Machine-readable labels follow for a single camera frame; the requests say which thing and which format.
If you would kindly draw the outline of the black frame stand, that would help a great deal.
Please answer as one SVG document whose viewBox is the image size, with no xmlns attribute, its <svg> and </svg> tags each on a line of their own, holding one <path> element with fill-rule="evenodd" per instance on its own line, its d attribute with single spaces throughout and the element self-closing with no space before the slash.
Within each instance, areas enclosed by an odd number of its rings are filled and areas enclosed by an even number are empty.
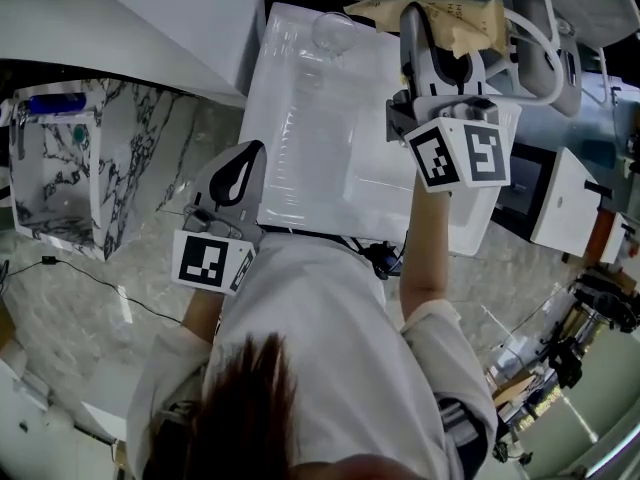
<svg viewBox="0 0 640 480">
<path fill-rule="evenodd" d="M 500 190 L 491 221 L 530 242 L 546 197 L 556 152 L 515 142 L 511 183 Z"/>
</svg>

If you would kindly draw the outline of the clear glass cup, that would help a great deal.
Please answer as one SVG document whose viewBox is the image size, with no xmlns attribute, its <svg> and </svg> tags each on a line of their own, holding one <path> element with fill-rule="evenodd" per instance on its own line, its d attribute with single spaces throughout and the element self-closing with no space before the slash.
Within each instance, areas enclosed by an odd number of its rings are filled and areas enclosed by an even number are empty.
<svg viewBox="0 0 640 480">
<path fill-rule="evenodd" d="M 311 40 L 318 57 L 340 68 L 344 65 L 344 54 L 354 47 L 357 38 L 355 22 L 338 12 L 321 14 L 312 25 Z"/>
</svg>

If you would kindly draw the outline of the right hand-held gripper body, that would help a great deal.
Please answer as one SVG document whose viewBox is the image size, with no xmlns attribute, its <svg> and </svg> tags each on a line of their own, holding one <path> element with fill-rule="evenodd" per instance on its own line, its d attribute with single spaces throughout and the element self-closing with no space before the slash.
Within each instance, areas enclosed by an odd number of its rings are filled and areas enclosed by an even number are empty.
<svg viewBox="0 0 640 480">
<path fill-rule="evenodd" d="M 508 130 L 499 107 L 478 96 L 398 92 L 386 101 L 387 140 L 411 154 L 426 191 L 501 187 L 510 182 Z"/>
</svg>

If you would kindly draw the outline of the narrow white sink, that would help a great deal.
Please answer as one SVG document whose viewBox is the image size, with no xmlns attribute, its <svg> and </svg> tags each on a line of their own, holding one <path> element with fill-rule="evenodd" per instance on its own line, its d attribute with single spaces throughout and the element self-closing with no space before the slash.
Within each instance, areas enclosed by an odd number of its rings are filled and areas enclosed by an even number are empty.
<svg viewBox="0 0 640 480">
<path fill-rule="evenodd" d="M 601 202 L 601 195 L 587 189 L 586 182 L 596 180 L 568 148 L 560 148 L 530 237 L 534 244 L 584 255 Z"/>
</svg>

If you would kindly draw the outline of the blue bottle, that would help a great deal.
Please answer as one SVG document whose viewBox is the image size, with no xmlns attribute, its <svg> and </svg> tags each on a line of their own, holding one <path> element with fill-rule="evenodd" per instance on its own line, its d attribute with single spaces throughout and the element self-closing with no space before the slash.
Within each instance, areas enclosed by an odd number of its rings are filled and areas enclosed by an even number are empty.
<svg viewBox="0 0 640 480">
<path fill-rule="evenodd" d="M 27 104 L 29 112 L 36 115 L 74 113 L 86 106 L 84 93 L 57 93 L 32 96 Z"/>
</svg>

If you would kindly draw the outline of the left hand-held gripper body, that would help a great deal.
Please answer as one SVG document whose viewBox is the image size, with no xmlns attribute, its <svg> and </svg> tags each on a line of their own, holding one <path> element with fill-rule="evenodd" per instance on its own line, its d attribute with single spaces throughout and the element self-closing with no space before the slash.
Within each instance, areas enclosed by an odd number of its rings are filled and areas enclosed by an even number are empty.
<svg viewBox="0 0 640 480">
<path fill-rule="evenodd" d="M 258 205 L 187 205 L 184 225 L 173 237 L 171 280 L 235 295 L 263 238 L 263 230 L 257 224 L 258 209 Z"/>
</svg>

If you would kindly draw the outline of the torn brown paper packet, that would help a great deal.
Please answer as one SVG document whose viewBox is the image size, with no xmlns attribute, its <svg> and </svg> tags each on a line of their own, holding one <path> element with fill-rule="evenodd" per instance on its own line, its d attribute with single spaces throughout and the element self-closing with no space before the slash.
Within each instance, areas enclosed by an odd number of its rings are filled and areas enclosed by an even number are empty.
<svg viewBox="0 0 640 480">
<path fill-rule="evenodd" d="M 508 54 L 501 0 L 362 0 L 344 11 L 373 20 L 378 32 L 399 33 L 401 14 L 410 3 L 425 12 L 435 45 L 451 51 L 455 58 L 486 49 Z"/>
</svg>

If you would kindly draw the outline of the black waist-worn device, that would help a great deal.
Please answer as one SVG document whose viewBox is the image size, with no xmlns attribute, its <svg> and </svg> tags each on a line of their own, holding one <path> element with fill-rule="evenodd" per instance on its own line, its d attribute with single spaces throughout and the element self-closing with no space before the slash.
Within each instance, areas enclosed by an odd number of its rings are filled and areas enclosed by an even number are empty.
<svg viewBox="0 0 640 480">
<path fill-rule="evenodd" d="M 381 280 L 399 277 L 403 265 L 404 247 L 384 241 L 364 247 L 360 253 L 371 263 L 376 276 Z"/>
</svg>

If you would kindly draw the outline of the large white plate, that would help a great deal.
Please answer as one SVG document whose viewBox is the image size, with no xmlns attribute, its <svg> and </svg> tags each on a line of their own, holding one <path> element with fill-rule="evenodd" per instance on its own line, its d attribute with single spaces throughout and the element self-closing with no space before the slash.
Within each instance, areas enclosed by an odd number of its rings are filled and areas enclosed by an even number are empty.
<svg viewBox="0 0 640 480">
<path fill-rule="evenodd" d="M 0 0 L 0 59 L 122 75 L 246 104 L 264 0 Z"/>
</svg>

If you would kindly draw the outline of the marble patterned cabinet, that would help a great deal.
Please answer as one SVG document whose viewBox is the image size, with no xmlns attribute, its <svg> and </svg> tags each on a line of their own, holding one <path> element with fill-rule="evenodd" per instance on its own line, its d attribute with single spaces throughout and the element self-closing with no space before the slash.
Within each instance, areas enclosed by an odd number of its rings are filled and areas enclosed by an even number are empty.
<svg viewBox="0 0 640 480">
<path fill-rule="evenodd" d="M 31 114 L 32 96 L 84 93 L 74 113 Z M 107 260 L 173 197 L 194 144 L 198 98 L 113 78 L 21 88 L 9 102 L 16 231 Z"/>
</svg>

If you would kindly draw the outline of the white ceramic sink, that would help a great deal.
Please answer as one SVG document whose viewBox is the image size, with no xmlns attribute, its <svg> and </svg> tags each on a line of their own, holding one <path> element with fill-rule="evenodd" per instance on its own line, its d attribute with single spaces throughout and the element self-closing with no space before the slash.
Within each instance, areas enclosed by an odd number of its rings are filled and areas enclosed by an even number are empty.
<svg viewBox="0 0 640 480">
<path fill-rule="evenodd" d="M 262 225 L 399 243 L 416 166 L 387 138 L 386 107 L 405 88 L 403 40 L 358 25 L 340 56 L 317 47 L 319 14 L 271 7 L 240 138 L 266 149 Z"/>
</svg>

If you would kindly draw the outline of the brown wooden furniture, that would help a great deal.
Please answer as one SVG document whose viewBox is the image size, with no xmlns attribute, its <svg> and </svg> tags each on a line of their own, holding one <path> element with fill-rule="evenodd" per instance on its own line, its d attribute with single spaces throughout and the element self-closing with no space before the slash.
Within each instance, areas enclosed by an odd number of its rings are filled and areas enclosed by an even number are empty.
<svg viewBox="0 0 640 480">
<path fill-rule="evenodd" d="M 604 208 L 598 210 L 598 215 L 585 249 L 586 266 L 596 265 L 601 260 L 614 220 L 615 214 L 613 212 Z"/>
</svg>

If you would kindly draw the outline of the person's left forearm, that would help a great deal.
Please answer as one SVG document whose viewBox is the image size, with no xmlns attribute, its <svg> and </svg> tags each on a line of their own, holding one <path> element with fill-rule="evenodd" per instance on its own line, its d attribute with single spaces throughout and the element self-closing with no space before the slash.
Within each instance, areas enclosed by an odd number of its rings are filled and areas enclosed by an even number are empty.
<svg viewBox="0 0 640 480">
<path fill-rule="evenodd" d="M 212 343 L 224 299 L 223 294 L 196 289 L 188 304 L 181 326 L 201 340 Z"/>
</svg>

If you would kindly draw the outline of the person's white shirt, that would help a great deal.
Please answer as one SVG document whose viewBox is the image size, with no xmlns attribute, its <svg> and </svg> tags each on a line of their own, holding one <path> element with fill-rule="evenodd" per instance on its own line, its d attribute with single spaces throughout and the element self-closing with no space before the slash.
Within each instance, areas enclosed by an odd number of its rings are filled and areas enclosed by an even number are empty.
<svg viewBox="0 0 640 480">
<path fill-rule="evenodd" d="M 384 306 L 381 281 L 347 248 L 265 237 L 212 343 L 183 327 L 156 337 L 128 414 L 135 475 L 150 462 L 153 417 L 203 400 L 246 338 L 274 333 L 296 386 L 296 461 L 372 454 L 430 480 L 473 480 L 497 415 L 455 308 L 433 309 L 402 333 Z"/>
</svg>

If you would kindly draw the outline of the person's right forearm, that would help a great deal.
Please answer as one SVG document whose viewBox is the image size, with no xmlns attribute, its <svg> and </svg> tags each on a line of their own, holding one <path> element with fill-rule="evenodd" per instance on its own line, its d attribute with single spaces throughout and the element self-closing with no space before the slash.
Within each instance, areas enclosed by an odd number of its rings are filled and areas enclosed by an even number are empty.
<svg viewBox="0 0 640 480">
<path fill-rule="evenodd" d="M 452 308 L 446 300 L 449 206 L 447 193 L 427 192 L 416 175 L 399 281 L 402 333 L 433 309 Z"/>
</svg>

